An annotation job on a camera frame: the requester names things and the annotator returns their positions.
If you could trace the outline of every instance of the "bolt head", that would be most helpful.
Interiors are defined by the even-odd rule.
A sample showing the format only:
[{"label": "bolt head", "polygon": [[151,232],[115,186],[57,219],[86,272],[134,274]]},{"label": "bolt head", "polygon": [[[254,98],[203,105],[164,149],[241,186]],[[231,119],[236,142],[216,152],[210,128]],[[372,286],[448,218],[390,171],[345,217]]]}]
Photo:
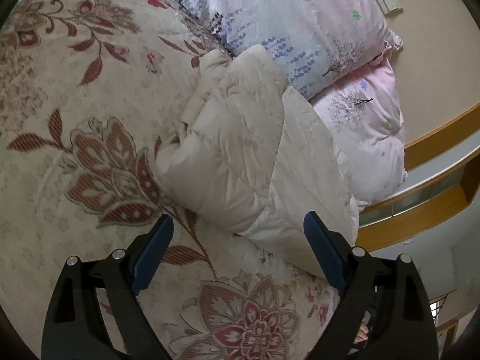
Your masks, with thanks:
[{"label": "bolt head", "polygon": [[125,251],[123,249],[117,249],[112,253],[112,257],[116,260],[120,260],[125,257]]},{"label": "bolt head", "polygon": [[363,257],[366,252],[365,252],[365,249],[363,249],[363,247],[356,246],[352,249],[352,253],[354,256]]},{"label": "bolt head", "polygon": [[400,260],[405,264],[410,264],[412,262],[412,258],[408,254],[401,254]]},{"label": "bolt head", "polygon": [[74,266],[78,262],[77,256],[71,256],[67,259],[67,265]]}]

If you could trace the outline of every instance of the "leaf pattern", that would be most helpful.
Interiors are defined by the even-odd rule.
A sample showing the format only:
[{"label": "leaf pattern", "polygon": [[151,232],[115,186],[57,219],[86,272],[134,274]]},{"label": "leaf pattern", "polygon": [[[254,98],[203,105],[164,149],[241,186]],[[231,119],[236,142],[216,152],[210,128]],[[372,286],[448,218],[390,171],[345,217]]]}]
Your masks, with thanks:
[{"label": "leaf pattern", "polygon": [[194,54],[200,55],[200,53],[193,47],[191,46],[186,40],[184,40],[186,47]]},{"label": "leaf pattern", "polygon": [[185,217],[187,219],[187,225],[188,225],[188,228],[190,229],[190,231],[195,234],[195,228],[197,226],[197,220],[198,220],[198,215],[189,210],[189,209],[185,209]]},{"label": "leaf pattern", "polygon": [[168,46],[170,46],[172,49],[174,50],[177,50],[177,51],[181,51],[182,53],[186,52],[185,50],[182,50],[180,47],[178,47],[176,44],[173,44],[172,42],[169,42],[168,40],[162,38],[161,36],[159,36],[159,38]]},{"label": "leaf pattern", "polygon": [[197,68],[198,66],[200,66],[200,57],[194,56],[191,59],[190,63],[191,63],[192,68],[194,68],[194,69]]},{"label": "leaf pattern", "polygon": [[118,47],[114,46],[111,43],[103,42],[103,45],[105,46],[106,50],[110,53],[110,55],[119,61],[127,63],[127,60],[123,55],[126,55],[128,52],[128,49],[126,47]]},{"label": "leaf pattern", "polygon": [[185,266],[196,261],[205,261],[205,256],[183,245],[170,246],[163,255],[162,262],[173,266]]},{"label": "leaf pattern", "polygon": [[60,146],[63,146],[63,143],[62,143],[63,122],[62,122],[62,117],[60,116],[60,110],[58,108],[55,109],[50,115],[49,131],[54,141],[58,143]]},{"label": "leaf pattern", "polygon": [[316,309],[317,305],[314,304],[311,308],[311,310],[309,311],[309,313],[307,314],[307,318],[311,318],[312,315],[314,315],[314,312],[315,312],[315,309]]},{"label": "leaf pattern", "polygon": [[99,56],[87,67],[87,70],[83,75],[83,79],[80,85],[85,85],[96,80],[100,75],[100,73],[102,72],[102,66],[103,66],[102,58]]},{"label": "leaf pattern", "polygon": [[143,225],[152,219],[155,214],[156,211],[153,207],[141,202],[120,203],[100,219],[100,224],[129,223],[130,225]]},{"label": "leaf pattern", "polygon": [[201,44],[200,42],[197,42],[196,40],[192,40],[192,43],[200,50],[205,50],[206,51],[206,48],[203,46],[203,44]]},{"label": "leaf pattern", "polygon": [[92,30],[103,35],[113,35],[112,31],[106,30],[105,28],[92,27]]},{"label": "leaf pattern", "polygon": [[78,52],[85,51],[89,49],[94,42],[95,42],[95,38],[92,37],[80,43],[73,44],[72,46],[69,46],[69,48],[72,48],[73,50]]},{"label": "leaf pattern", "polygon": [[77,36],[77,28],[73,24],[68,23],[68,21],[64,19],[59,19],[59,20],[67,26],[68,36]]},{"label": "leaf pattern", "polygon": [[162,146],[162,138],[157,137],[155,140],[155,145],[154,145],[154,156],[155,158],[157,157],[158,150],[160,150],[160,147]]},{"label": "leaf pattern", "polygon": [[29,152],[30,150],[38,149],[46,145],[47,142],[33,133],[26,133],[19,135],[7,146],[8,150],[16,150],[18,152]]},{"label": "leaf pattern", "polygon": [[53,19],[52,19],[50,16],[47,16],[46,18],[47,18],[47,19],[49,20],[49,22],[50,22],[50,27],[45,28],[45,33],[49,34],[49,33],[51,33],[51,32],[55,29],[55,23],[54,23]]}]

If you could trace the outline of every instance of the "red flower pattern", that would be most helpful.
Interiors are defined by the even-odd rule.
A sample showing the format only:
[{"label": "red flower pattern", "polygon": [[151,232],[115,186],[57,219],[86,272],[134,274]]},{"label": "red flower pattern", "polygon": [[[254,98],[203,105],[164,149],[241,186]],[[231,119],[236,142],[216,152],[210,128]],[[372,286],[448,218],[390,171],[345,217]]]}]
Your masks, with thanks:
[{"label": "red flower pattern", "polygon": [[132,21],[133,10],[113,4],[110,0],[82,0],[77,9],[68,11],[77,24],[91,24],[107,28],[125,28],[138,33],[140,28]]},{"label": "red flower pattern", "polygon": [[190,344],[178,360],[212,353],[225,360],[287,360],[288,341],[299,327],[300,316],[280,309],[271,276],[249,294],[225,283],[205,283],[197,304],[210,334]]},{"label": "red flower pattern", "polygon": [[8,16],[0,31],[0,51],[2,54],[8,47],[32,47],[40,44],[37,28],[47,22],[39,10],[43,1],[33,3],[32,0],[21,0]]},{"label": "red flower pattern", "polygon": [[309,303],[313,303],[315,300],[315,296],[311,294],[310,287],[308,287],[308,294],[305,296]]},{"label": "red flower pattern", "polygon": [[80,171],[67,196],[100,224],[144,225],[158,216],[160,189],[148,164],[148,149],[136,152],[122,124],[111,118],[101,136],[73,130],[72,154]]},{"label": "red flower pattern", "polygon": [[317,310],[317,318],[320,321],[320,326],[325,325],[327,321],[327,314],[328,314],[328,304],[322,304]]},{"label": "red flower pattern", "polygon": [[155,8],[163,8],[163,9],[168,8],[168,6],[162,3],[160,0],[145,0],[145,1],[148,3],[148,5],[152,5],[152,7],[155,7]]}]

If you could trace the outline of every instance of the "duvet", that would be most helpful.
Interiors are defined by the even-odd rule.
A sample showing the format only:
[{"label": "duvet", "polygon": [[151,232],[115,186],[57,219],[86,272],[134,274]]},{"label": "duvet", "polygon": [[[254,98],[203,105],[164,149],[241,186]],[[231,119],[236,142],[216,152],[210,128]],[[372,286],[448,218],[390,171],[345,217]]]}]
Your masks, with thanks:
[{"label": "duvet", "polygon": [[203,56],[176,126],[157,176],[183,206],[315,275],[322,272],[302,231],[307,212],[354,244],[358,209],[332,135],[262,46],[233,62],[218,50]]}]

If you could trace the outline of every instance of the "patterned pillowcase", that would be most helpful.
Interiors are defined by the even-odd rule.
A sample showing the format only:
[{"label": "patterned pillowcase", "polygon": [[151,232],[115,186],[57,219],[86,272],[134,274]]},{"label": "patterned pillowcase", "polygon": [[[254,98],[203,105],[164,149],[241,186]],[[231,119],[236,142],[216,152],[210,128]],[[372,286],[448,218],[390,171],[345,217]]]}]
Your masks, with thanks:
[{"label": "patterned pillowcase", "polygon": [[178,0],[235,55],[261,44],[307,99],[402,40],[375,0]]},{"label": "patterned pillowcase", "polygon": [[391,195],[407,177],[404,122],[389,49],[310,101],[347,157],[344,173],[361,209]]}]

